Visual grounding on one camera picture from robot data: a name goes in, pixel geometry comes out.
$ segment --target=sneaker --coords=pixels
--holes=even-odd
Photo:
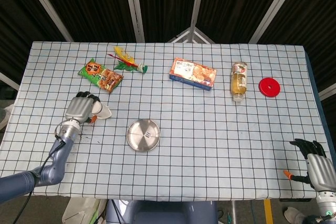
[[[2,130],[7,125],[12,110],[13,104],[4,109],[0,108],[0,130]]]
[[[302,224],[306,216],[294,207],[288,207],[283,213],[284,217],[290,224]]]

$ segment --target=snack bag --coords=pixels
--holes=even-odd
[[[105,68],[104,65],[96,63],[93,58],[78,74],[87,78],[101,89],[105,89],[109,92],[111,92],[123,78],[120,74]]]

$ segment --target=box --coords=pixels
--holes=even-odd
[[[216,69],[175,58],[172,69],[169,72],[169,78],[201,89],[210,90],[214,85],[216,73]]]

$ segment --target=robot finger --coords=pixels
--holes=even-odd
[[[315,148],[317,150],[317,154],[319,154],[320,156],[323,156],[323,157],[327,157],[325,154],[325,151],[323,149],[323,146],[317,142],[317,141],[313,141],[313,144],[315,145]]]
[[[78,92],[76,97],[87,97],[88,95],[90,94],[89,91],[86,91],[86,92]]]
[[[302,146],[302,148],[306,150],[307,154],[310,154],[310,153],[317,154],[316,146],[312,142],[299,139],[299,138],[296,138],[295,141],[299,143]]]
[[[83,97],[87,97],[89,94],[90,94],[89,91],[85,91],[84,94],[83,94]]]
[[[77,94],[76,94],[76,97],[81,97],[83,95],[83,92],[78,92]]]
[[[95,96],[93,94],[89,95],[88,98],[92,98],[94,103],[97,102],[97,101],[100,102],[99,97],[97,97],[97,96]]]
[[[295,176],[292,173],[290,173],[288,170],[283,170],[283,172],[289,180],[302,182],[302,183],[305,183],[305,184],[310,184],[310,179],[309,179],[308,175],[307,176]]]
[[[307,159],[307,155],[308,155],[307,149],[305,148],[305,146],[304,146],[304,144],[302,142],[297,141],[297,140],[298,139],[295,139],[295,141],[291,141],[289,143],[292,144],[292,145],[295,145],[295,146],[299,147],[299,149],[300,149],[301,153],[303,154],[304,158]]]

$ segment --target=black cable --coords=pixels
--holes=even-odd
[[[114,210],[116,211],[116,214],[117,214],[117,217],[118,217],[119,224],[121,224],[121,221],[120,221],[120,218],[119,218],[119,211],[118,211],[117,206],[115,205],[114,200],[112,200],[112,204],[113,204]]]
[[[57,152],[59,149],[61,149],[63,146],[65,145],[65,142],[63,140],[60,140],[59,145],[52,151],[50,152],[49,156],[46,158],[46,160],[44,161],[44,163],[42,164],[40,170],[38,171],[38,175],[41,176],[42,170],[45,167],[46,163],[48,162],[48,160],[50,159],[50,157]]]
[[[106,212],[106,207],[107,207],[107,202],[109,202],[108,200],[106,201],[106,204],[105,204],[105,208],[104,210],[101,212],[101,214],[97,217],[97,219],[94,221],[93,224],[97,224],[99,219],[103,216],[103,214]]]
[[[224,211],[219,209],[219,210],[217,210],[217,214],[218,214],[218,219],[220,219],[221,217],[223,217]]]
[[[256,222],[256,217],[254,216],[254,210],[253,210],[252,200],[250,200],[250,204],[251,204],[251,211],[252,211],[253,223],[254,223],[254,224],[257,224],[257,222]]]
[[[15,223],[17,222],[17,220],[20,218],[20,215],[22,214],[23,210],[25,210],[25,207],[26,207],[26,205],[27,205],[27,203],[28,203],[28,201],[29,201],[29,199],[30,199],[32,193],[33,193],[33,191],[31,191],[31,192],[29,193],[29,196],[28,196],[28,198],[26,199],[26,202],[23,204],[23,206],[22,206],[20,212],[18,213],[18,215],[16,216],[15,220],[13,221],[13,224],[15,224]]]
[[[50,157],[55,153],[57,152],[59,149],[61,149],[63,146],[65,145],[65,142],[61,139],[60,140],[60,144],[52,151],[50,152],[49,156],[46,158],[46,160],[44,161],[44,163],[42,164],[40,170],[38,171],[38,175],[41,176],[41,173],[42,173],[42,170],[43,168],[45,167],[46,163],[48,162],[48,160],[50,159]],[[15,220],[13,221],[13,224],[15,224],[17,222],[17,220],[20,218],[22,212],[25,210],[25,207],[27,206],[28,204],[28,201],[30,200],[30,197],[32,195],[34,190],[32,190],[29,195],[28,195],[28,198],[26,199],[26,202],[23,204],[20,212],[18,213],[18,215],[16,216]]]

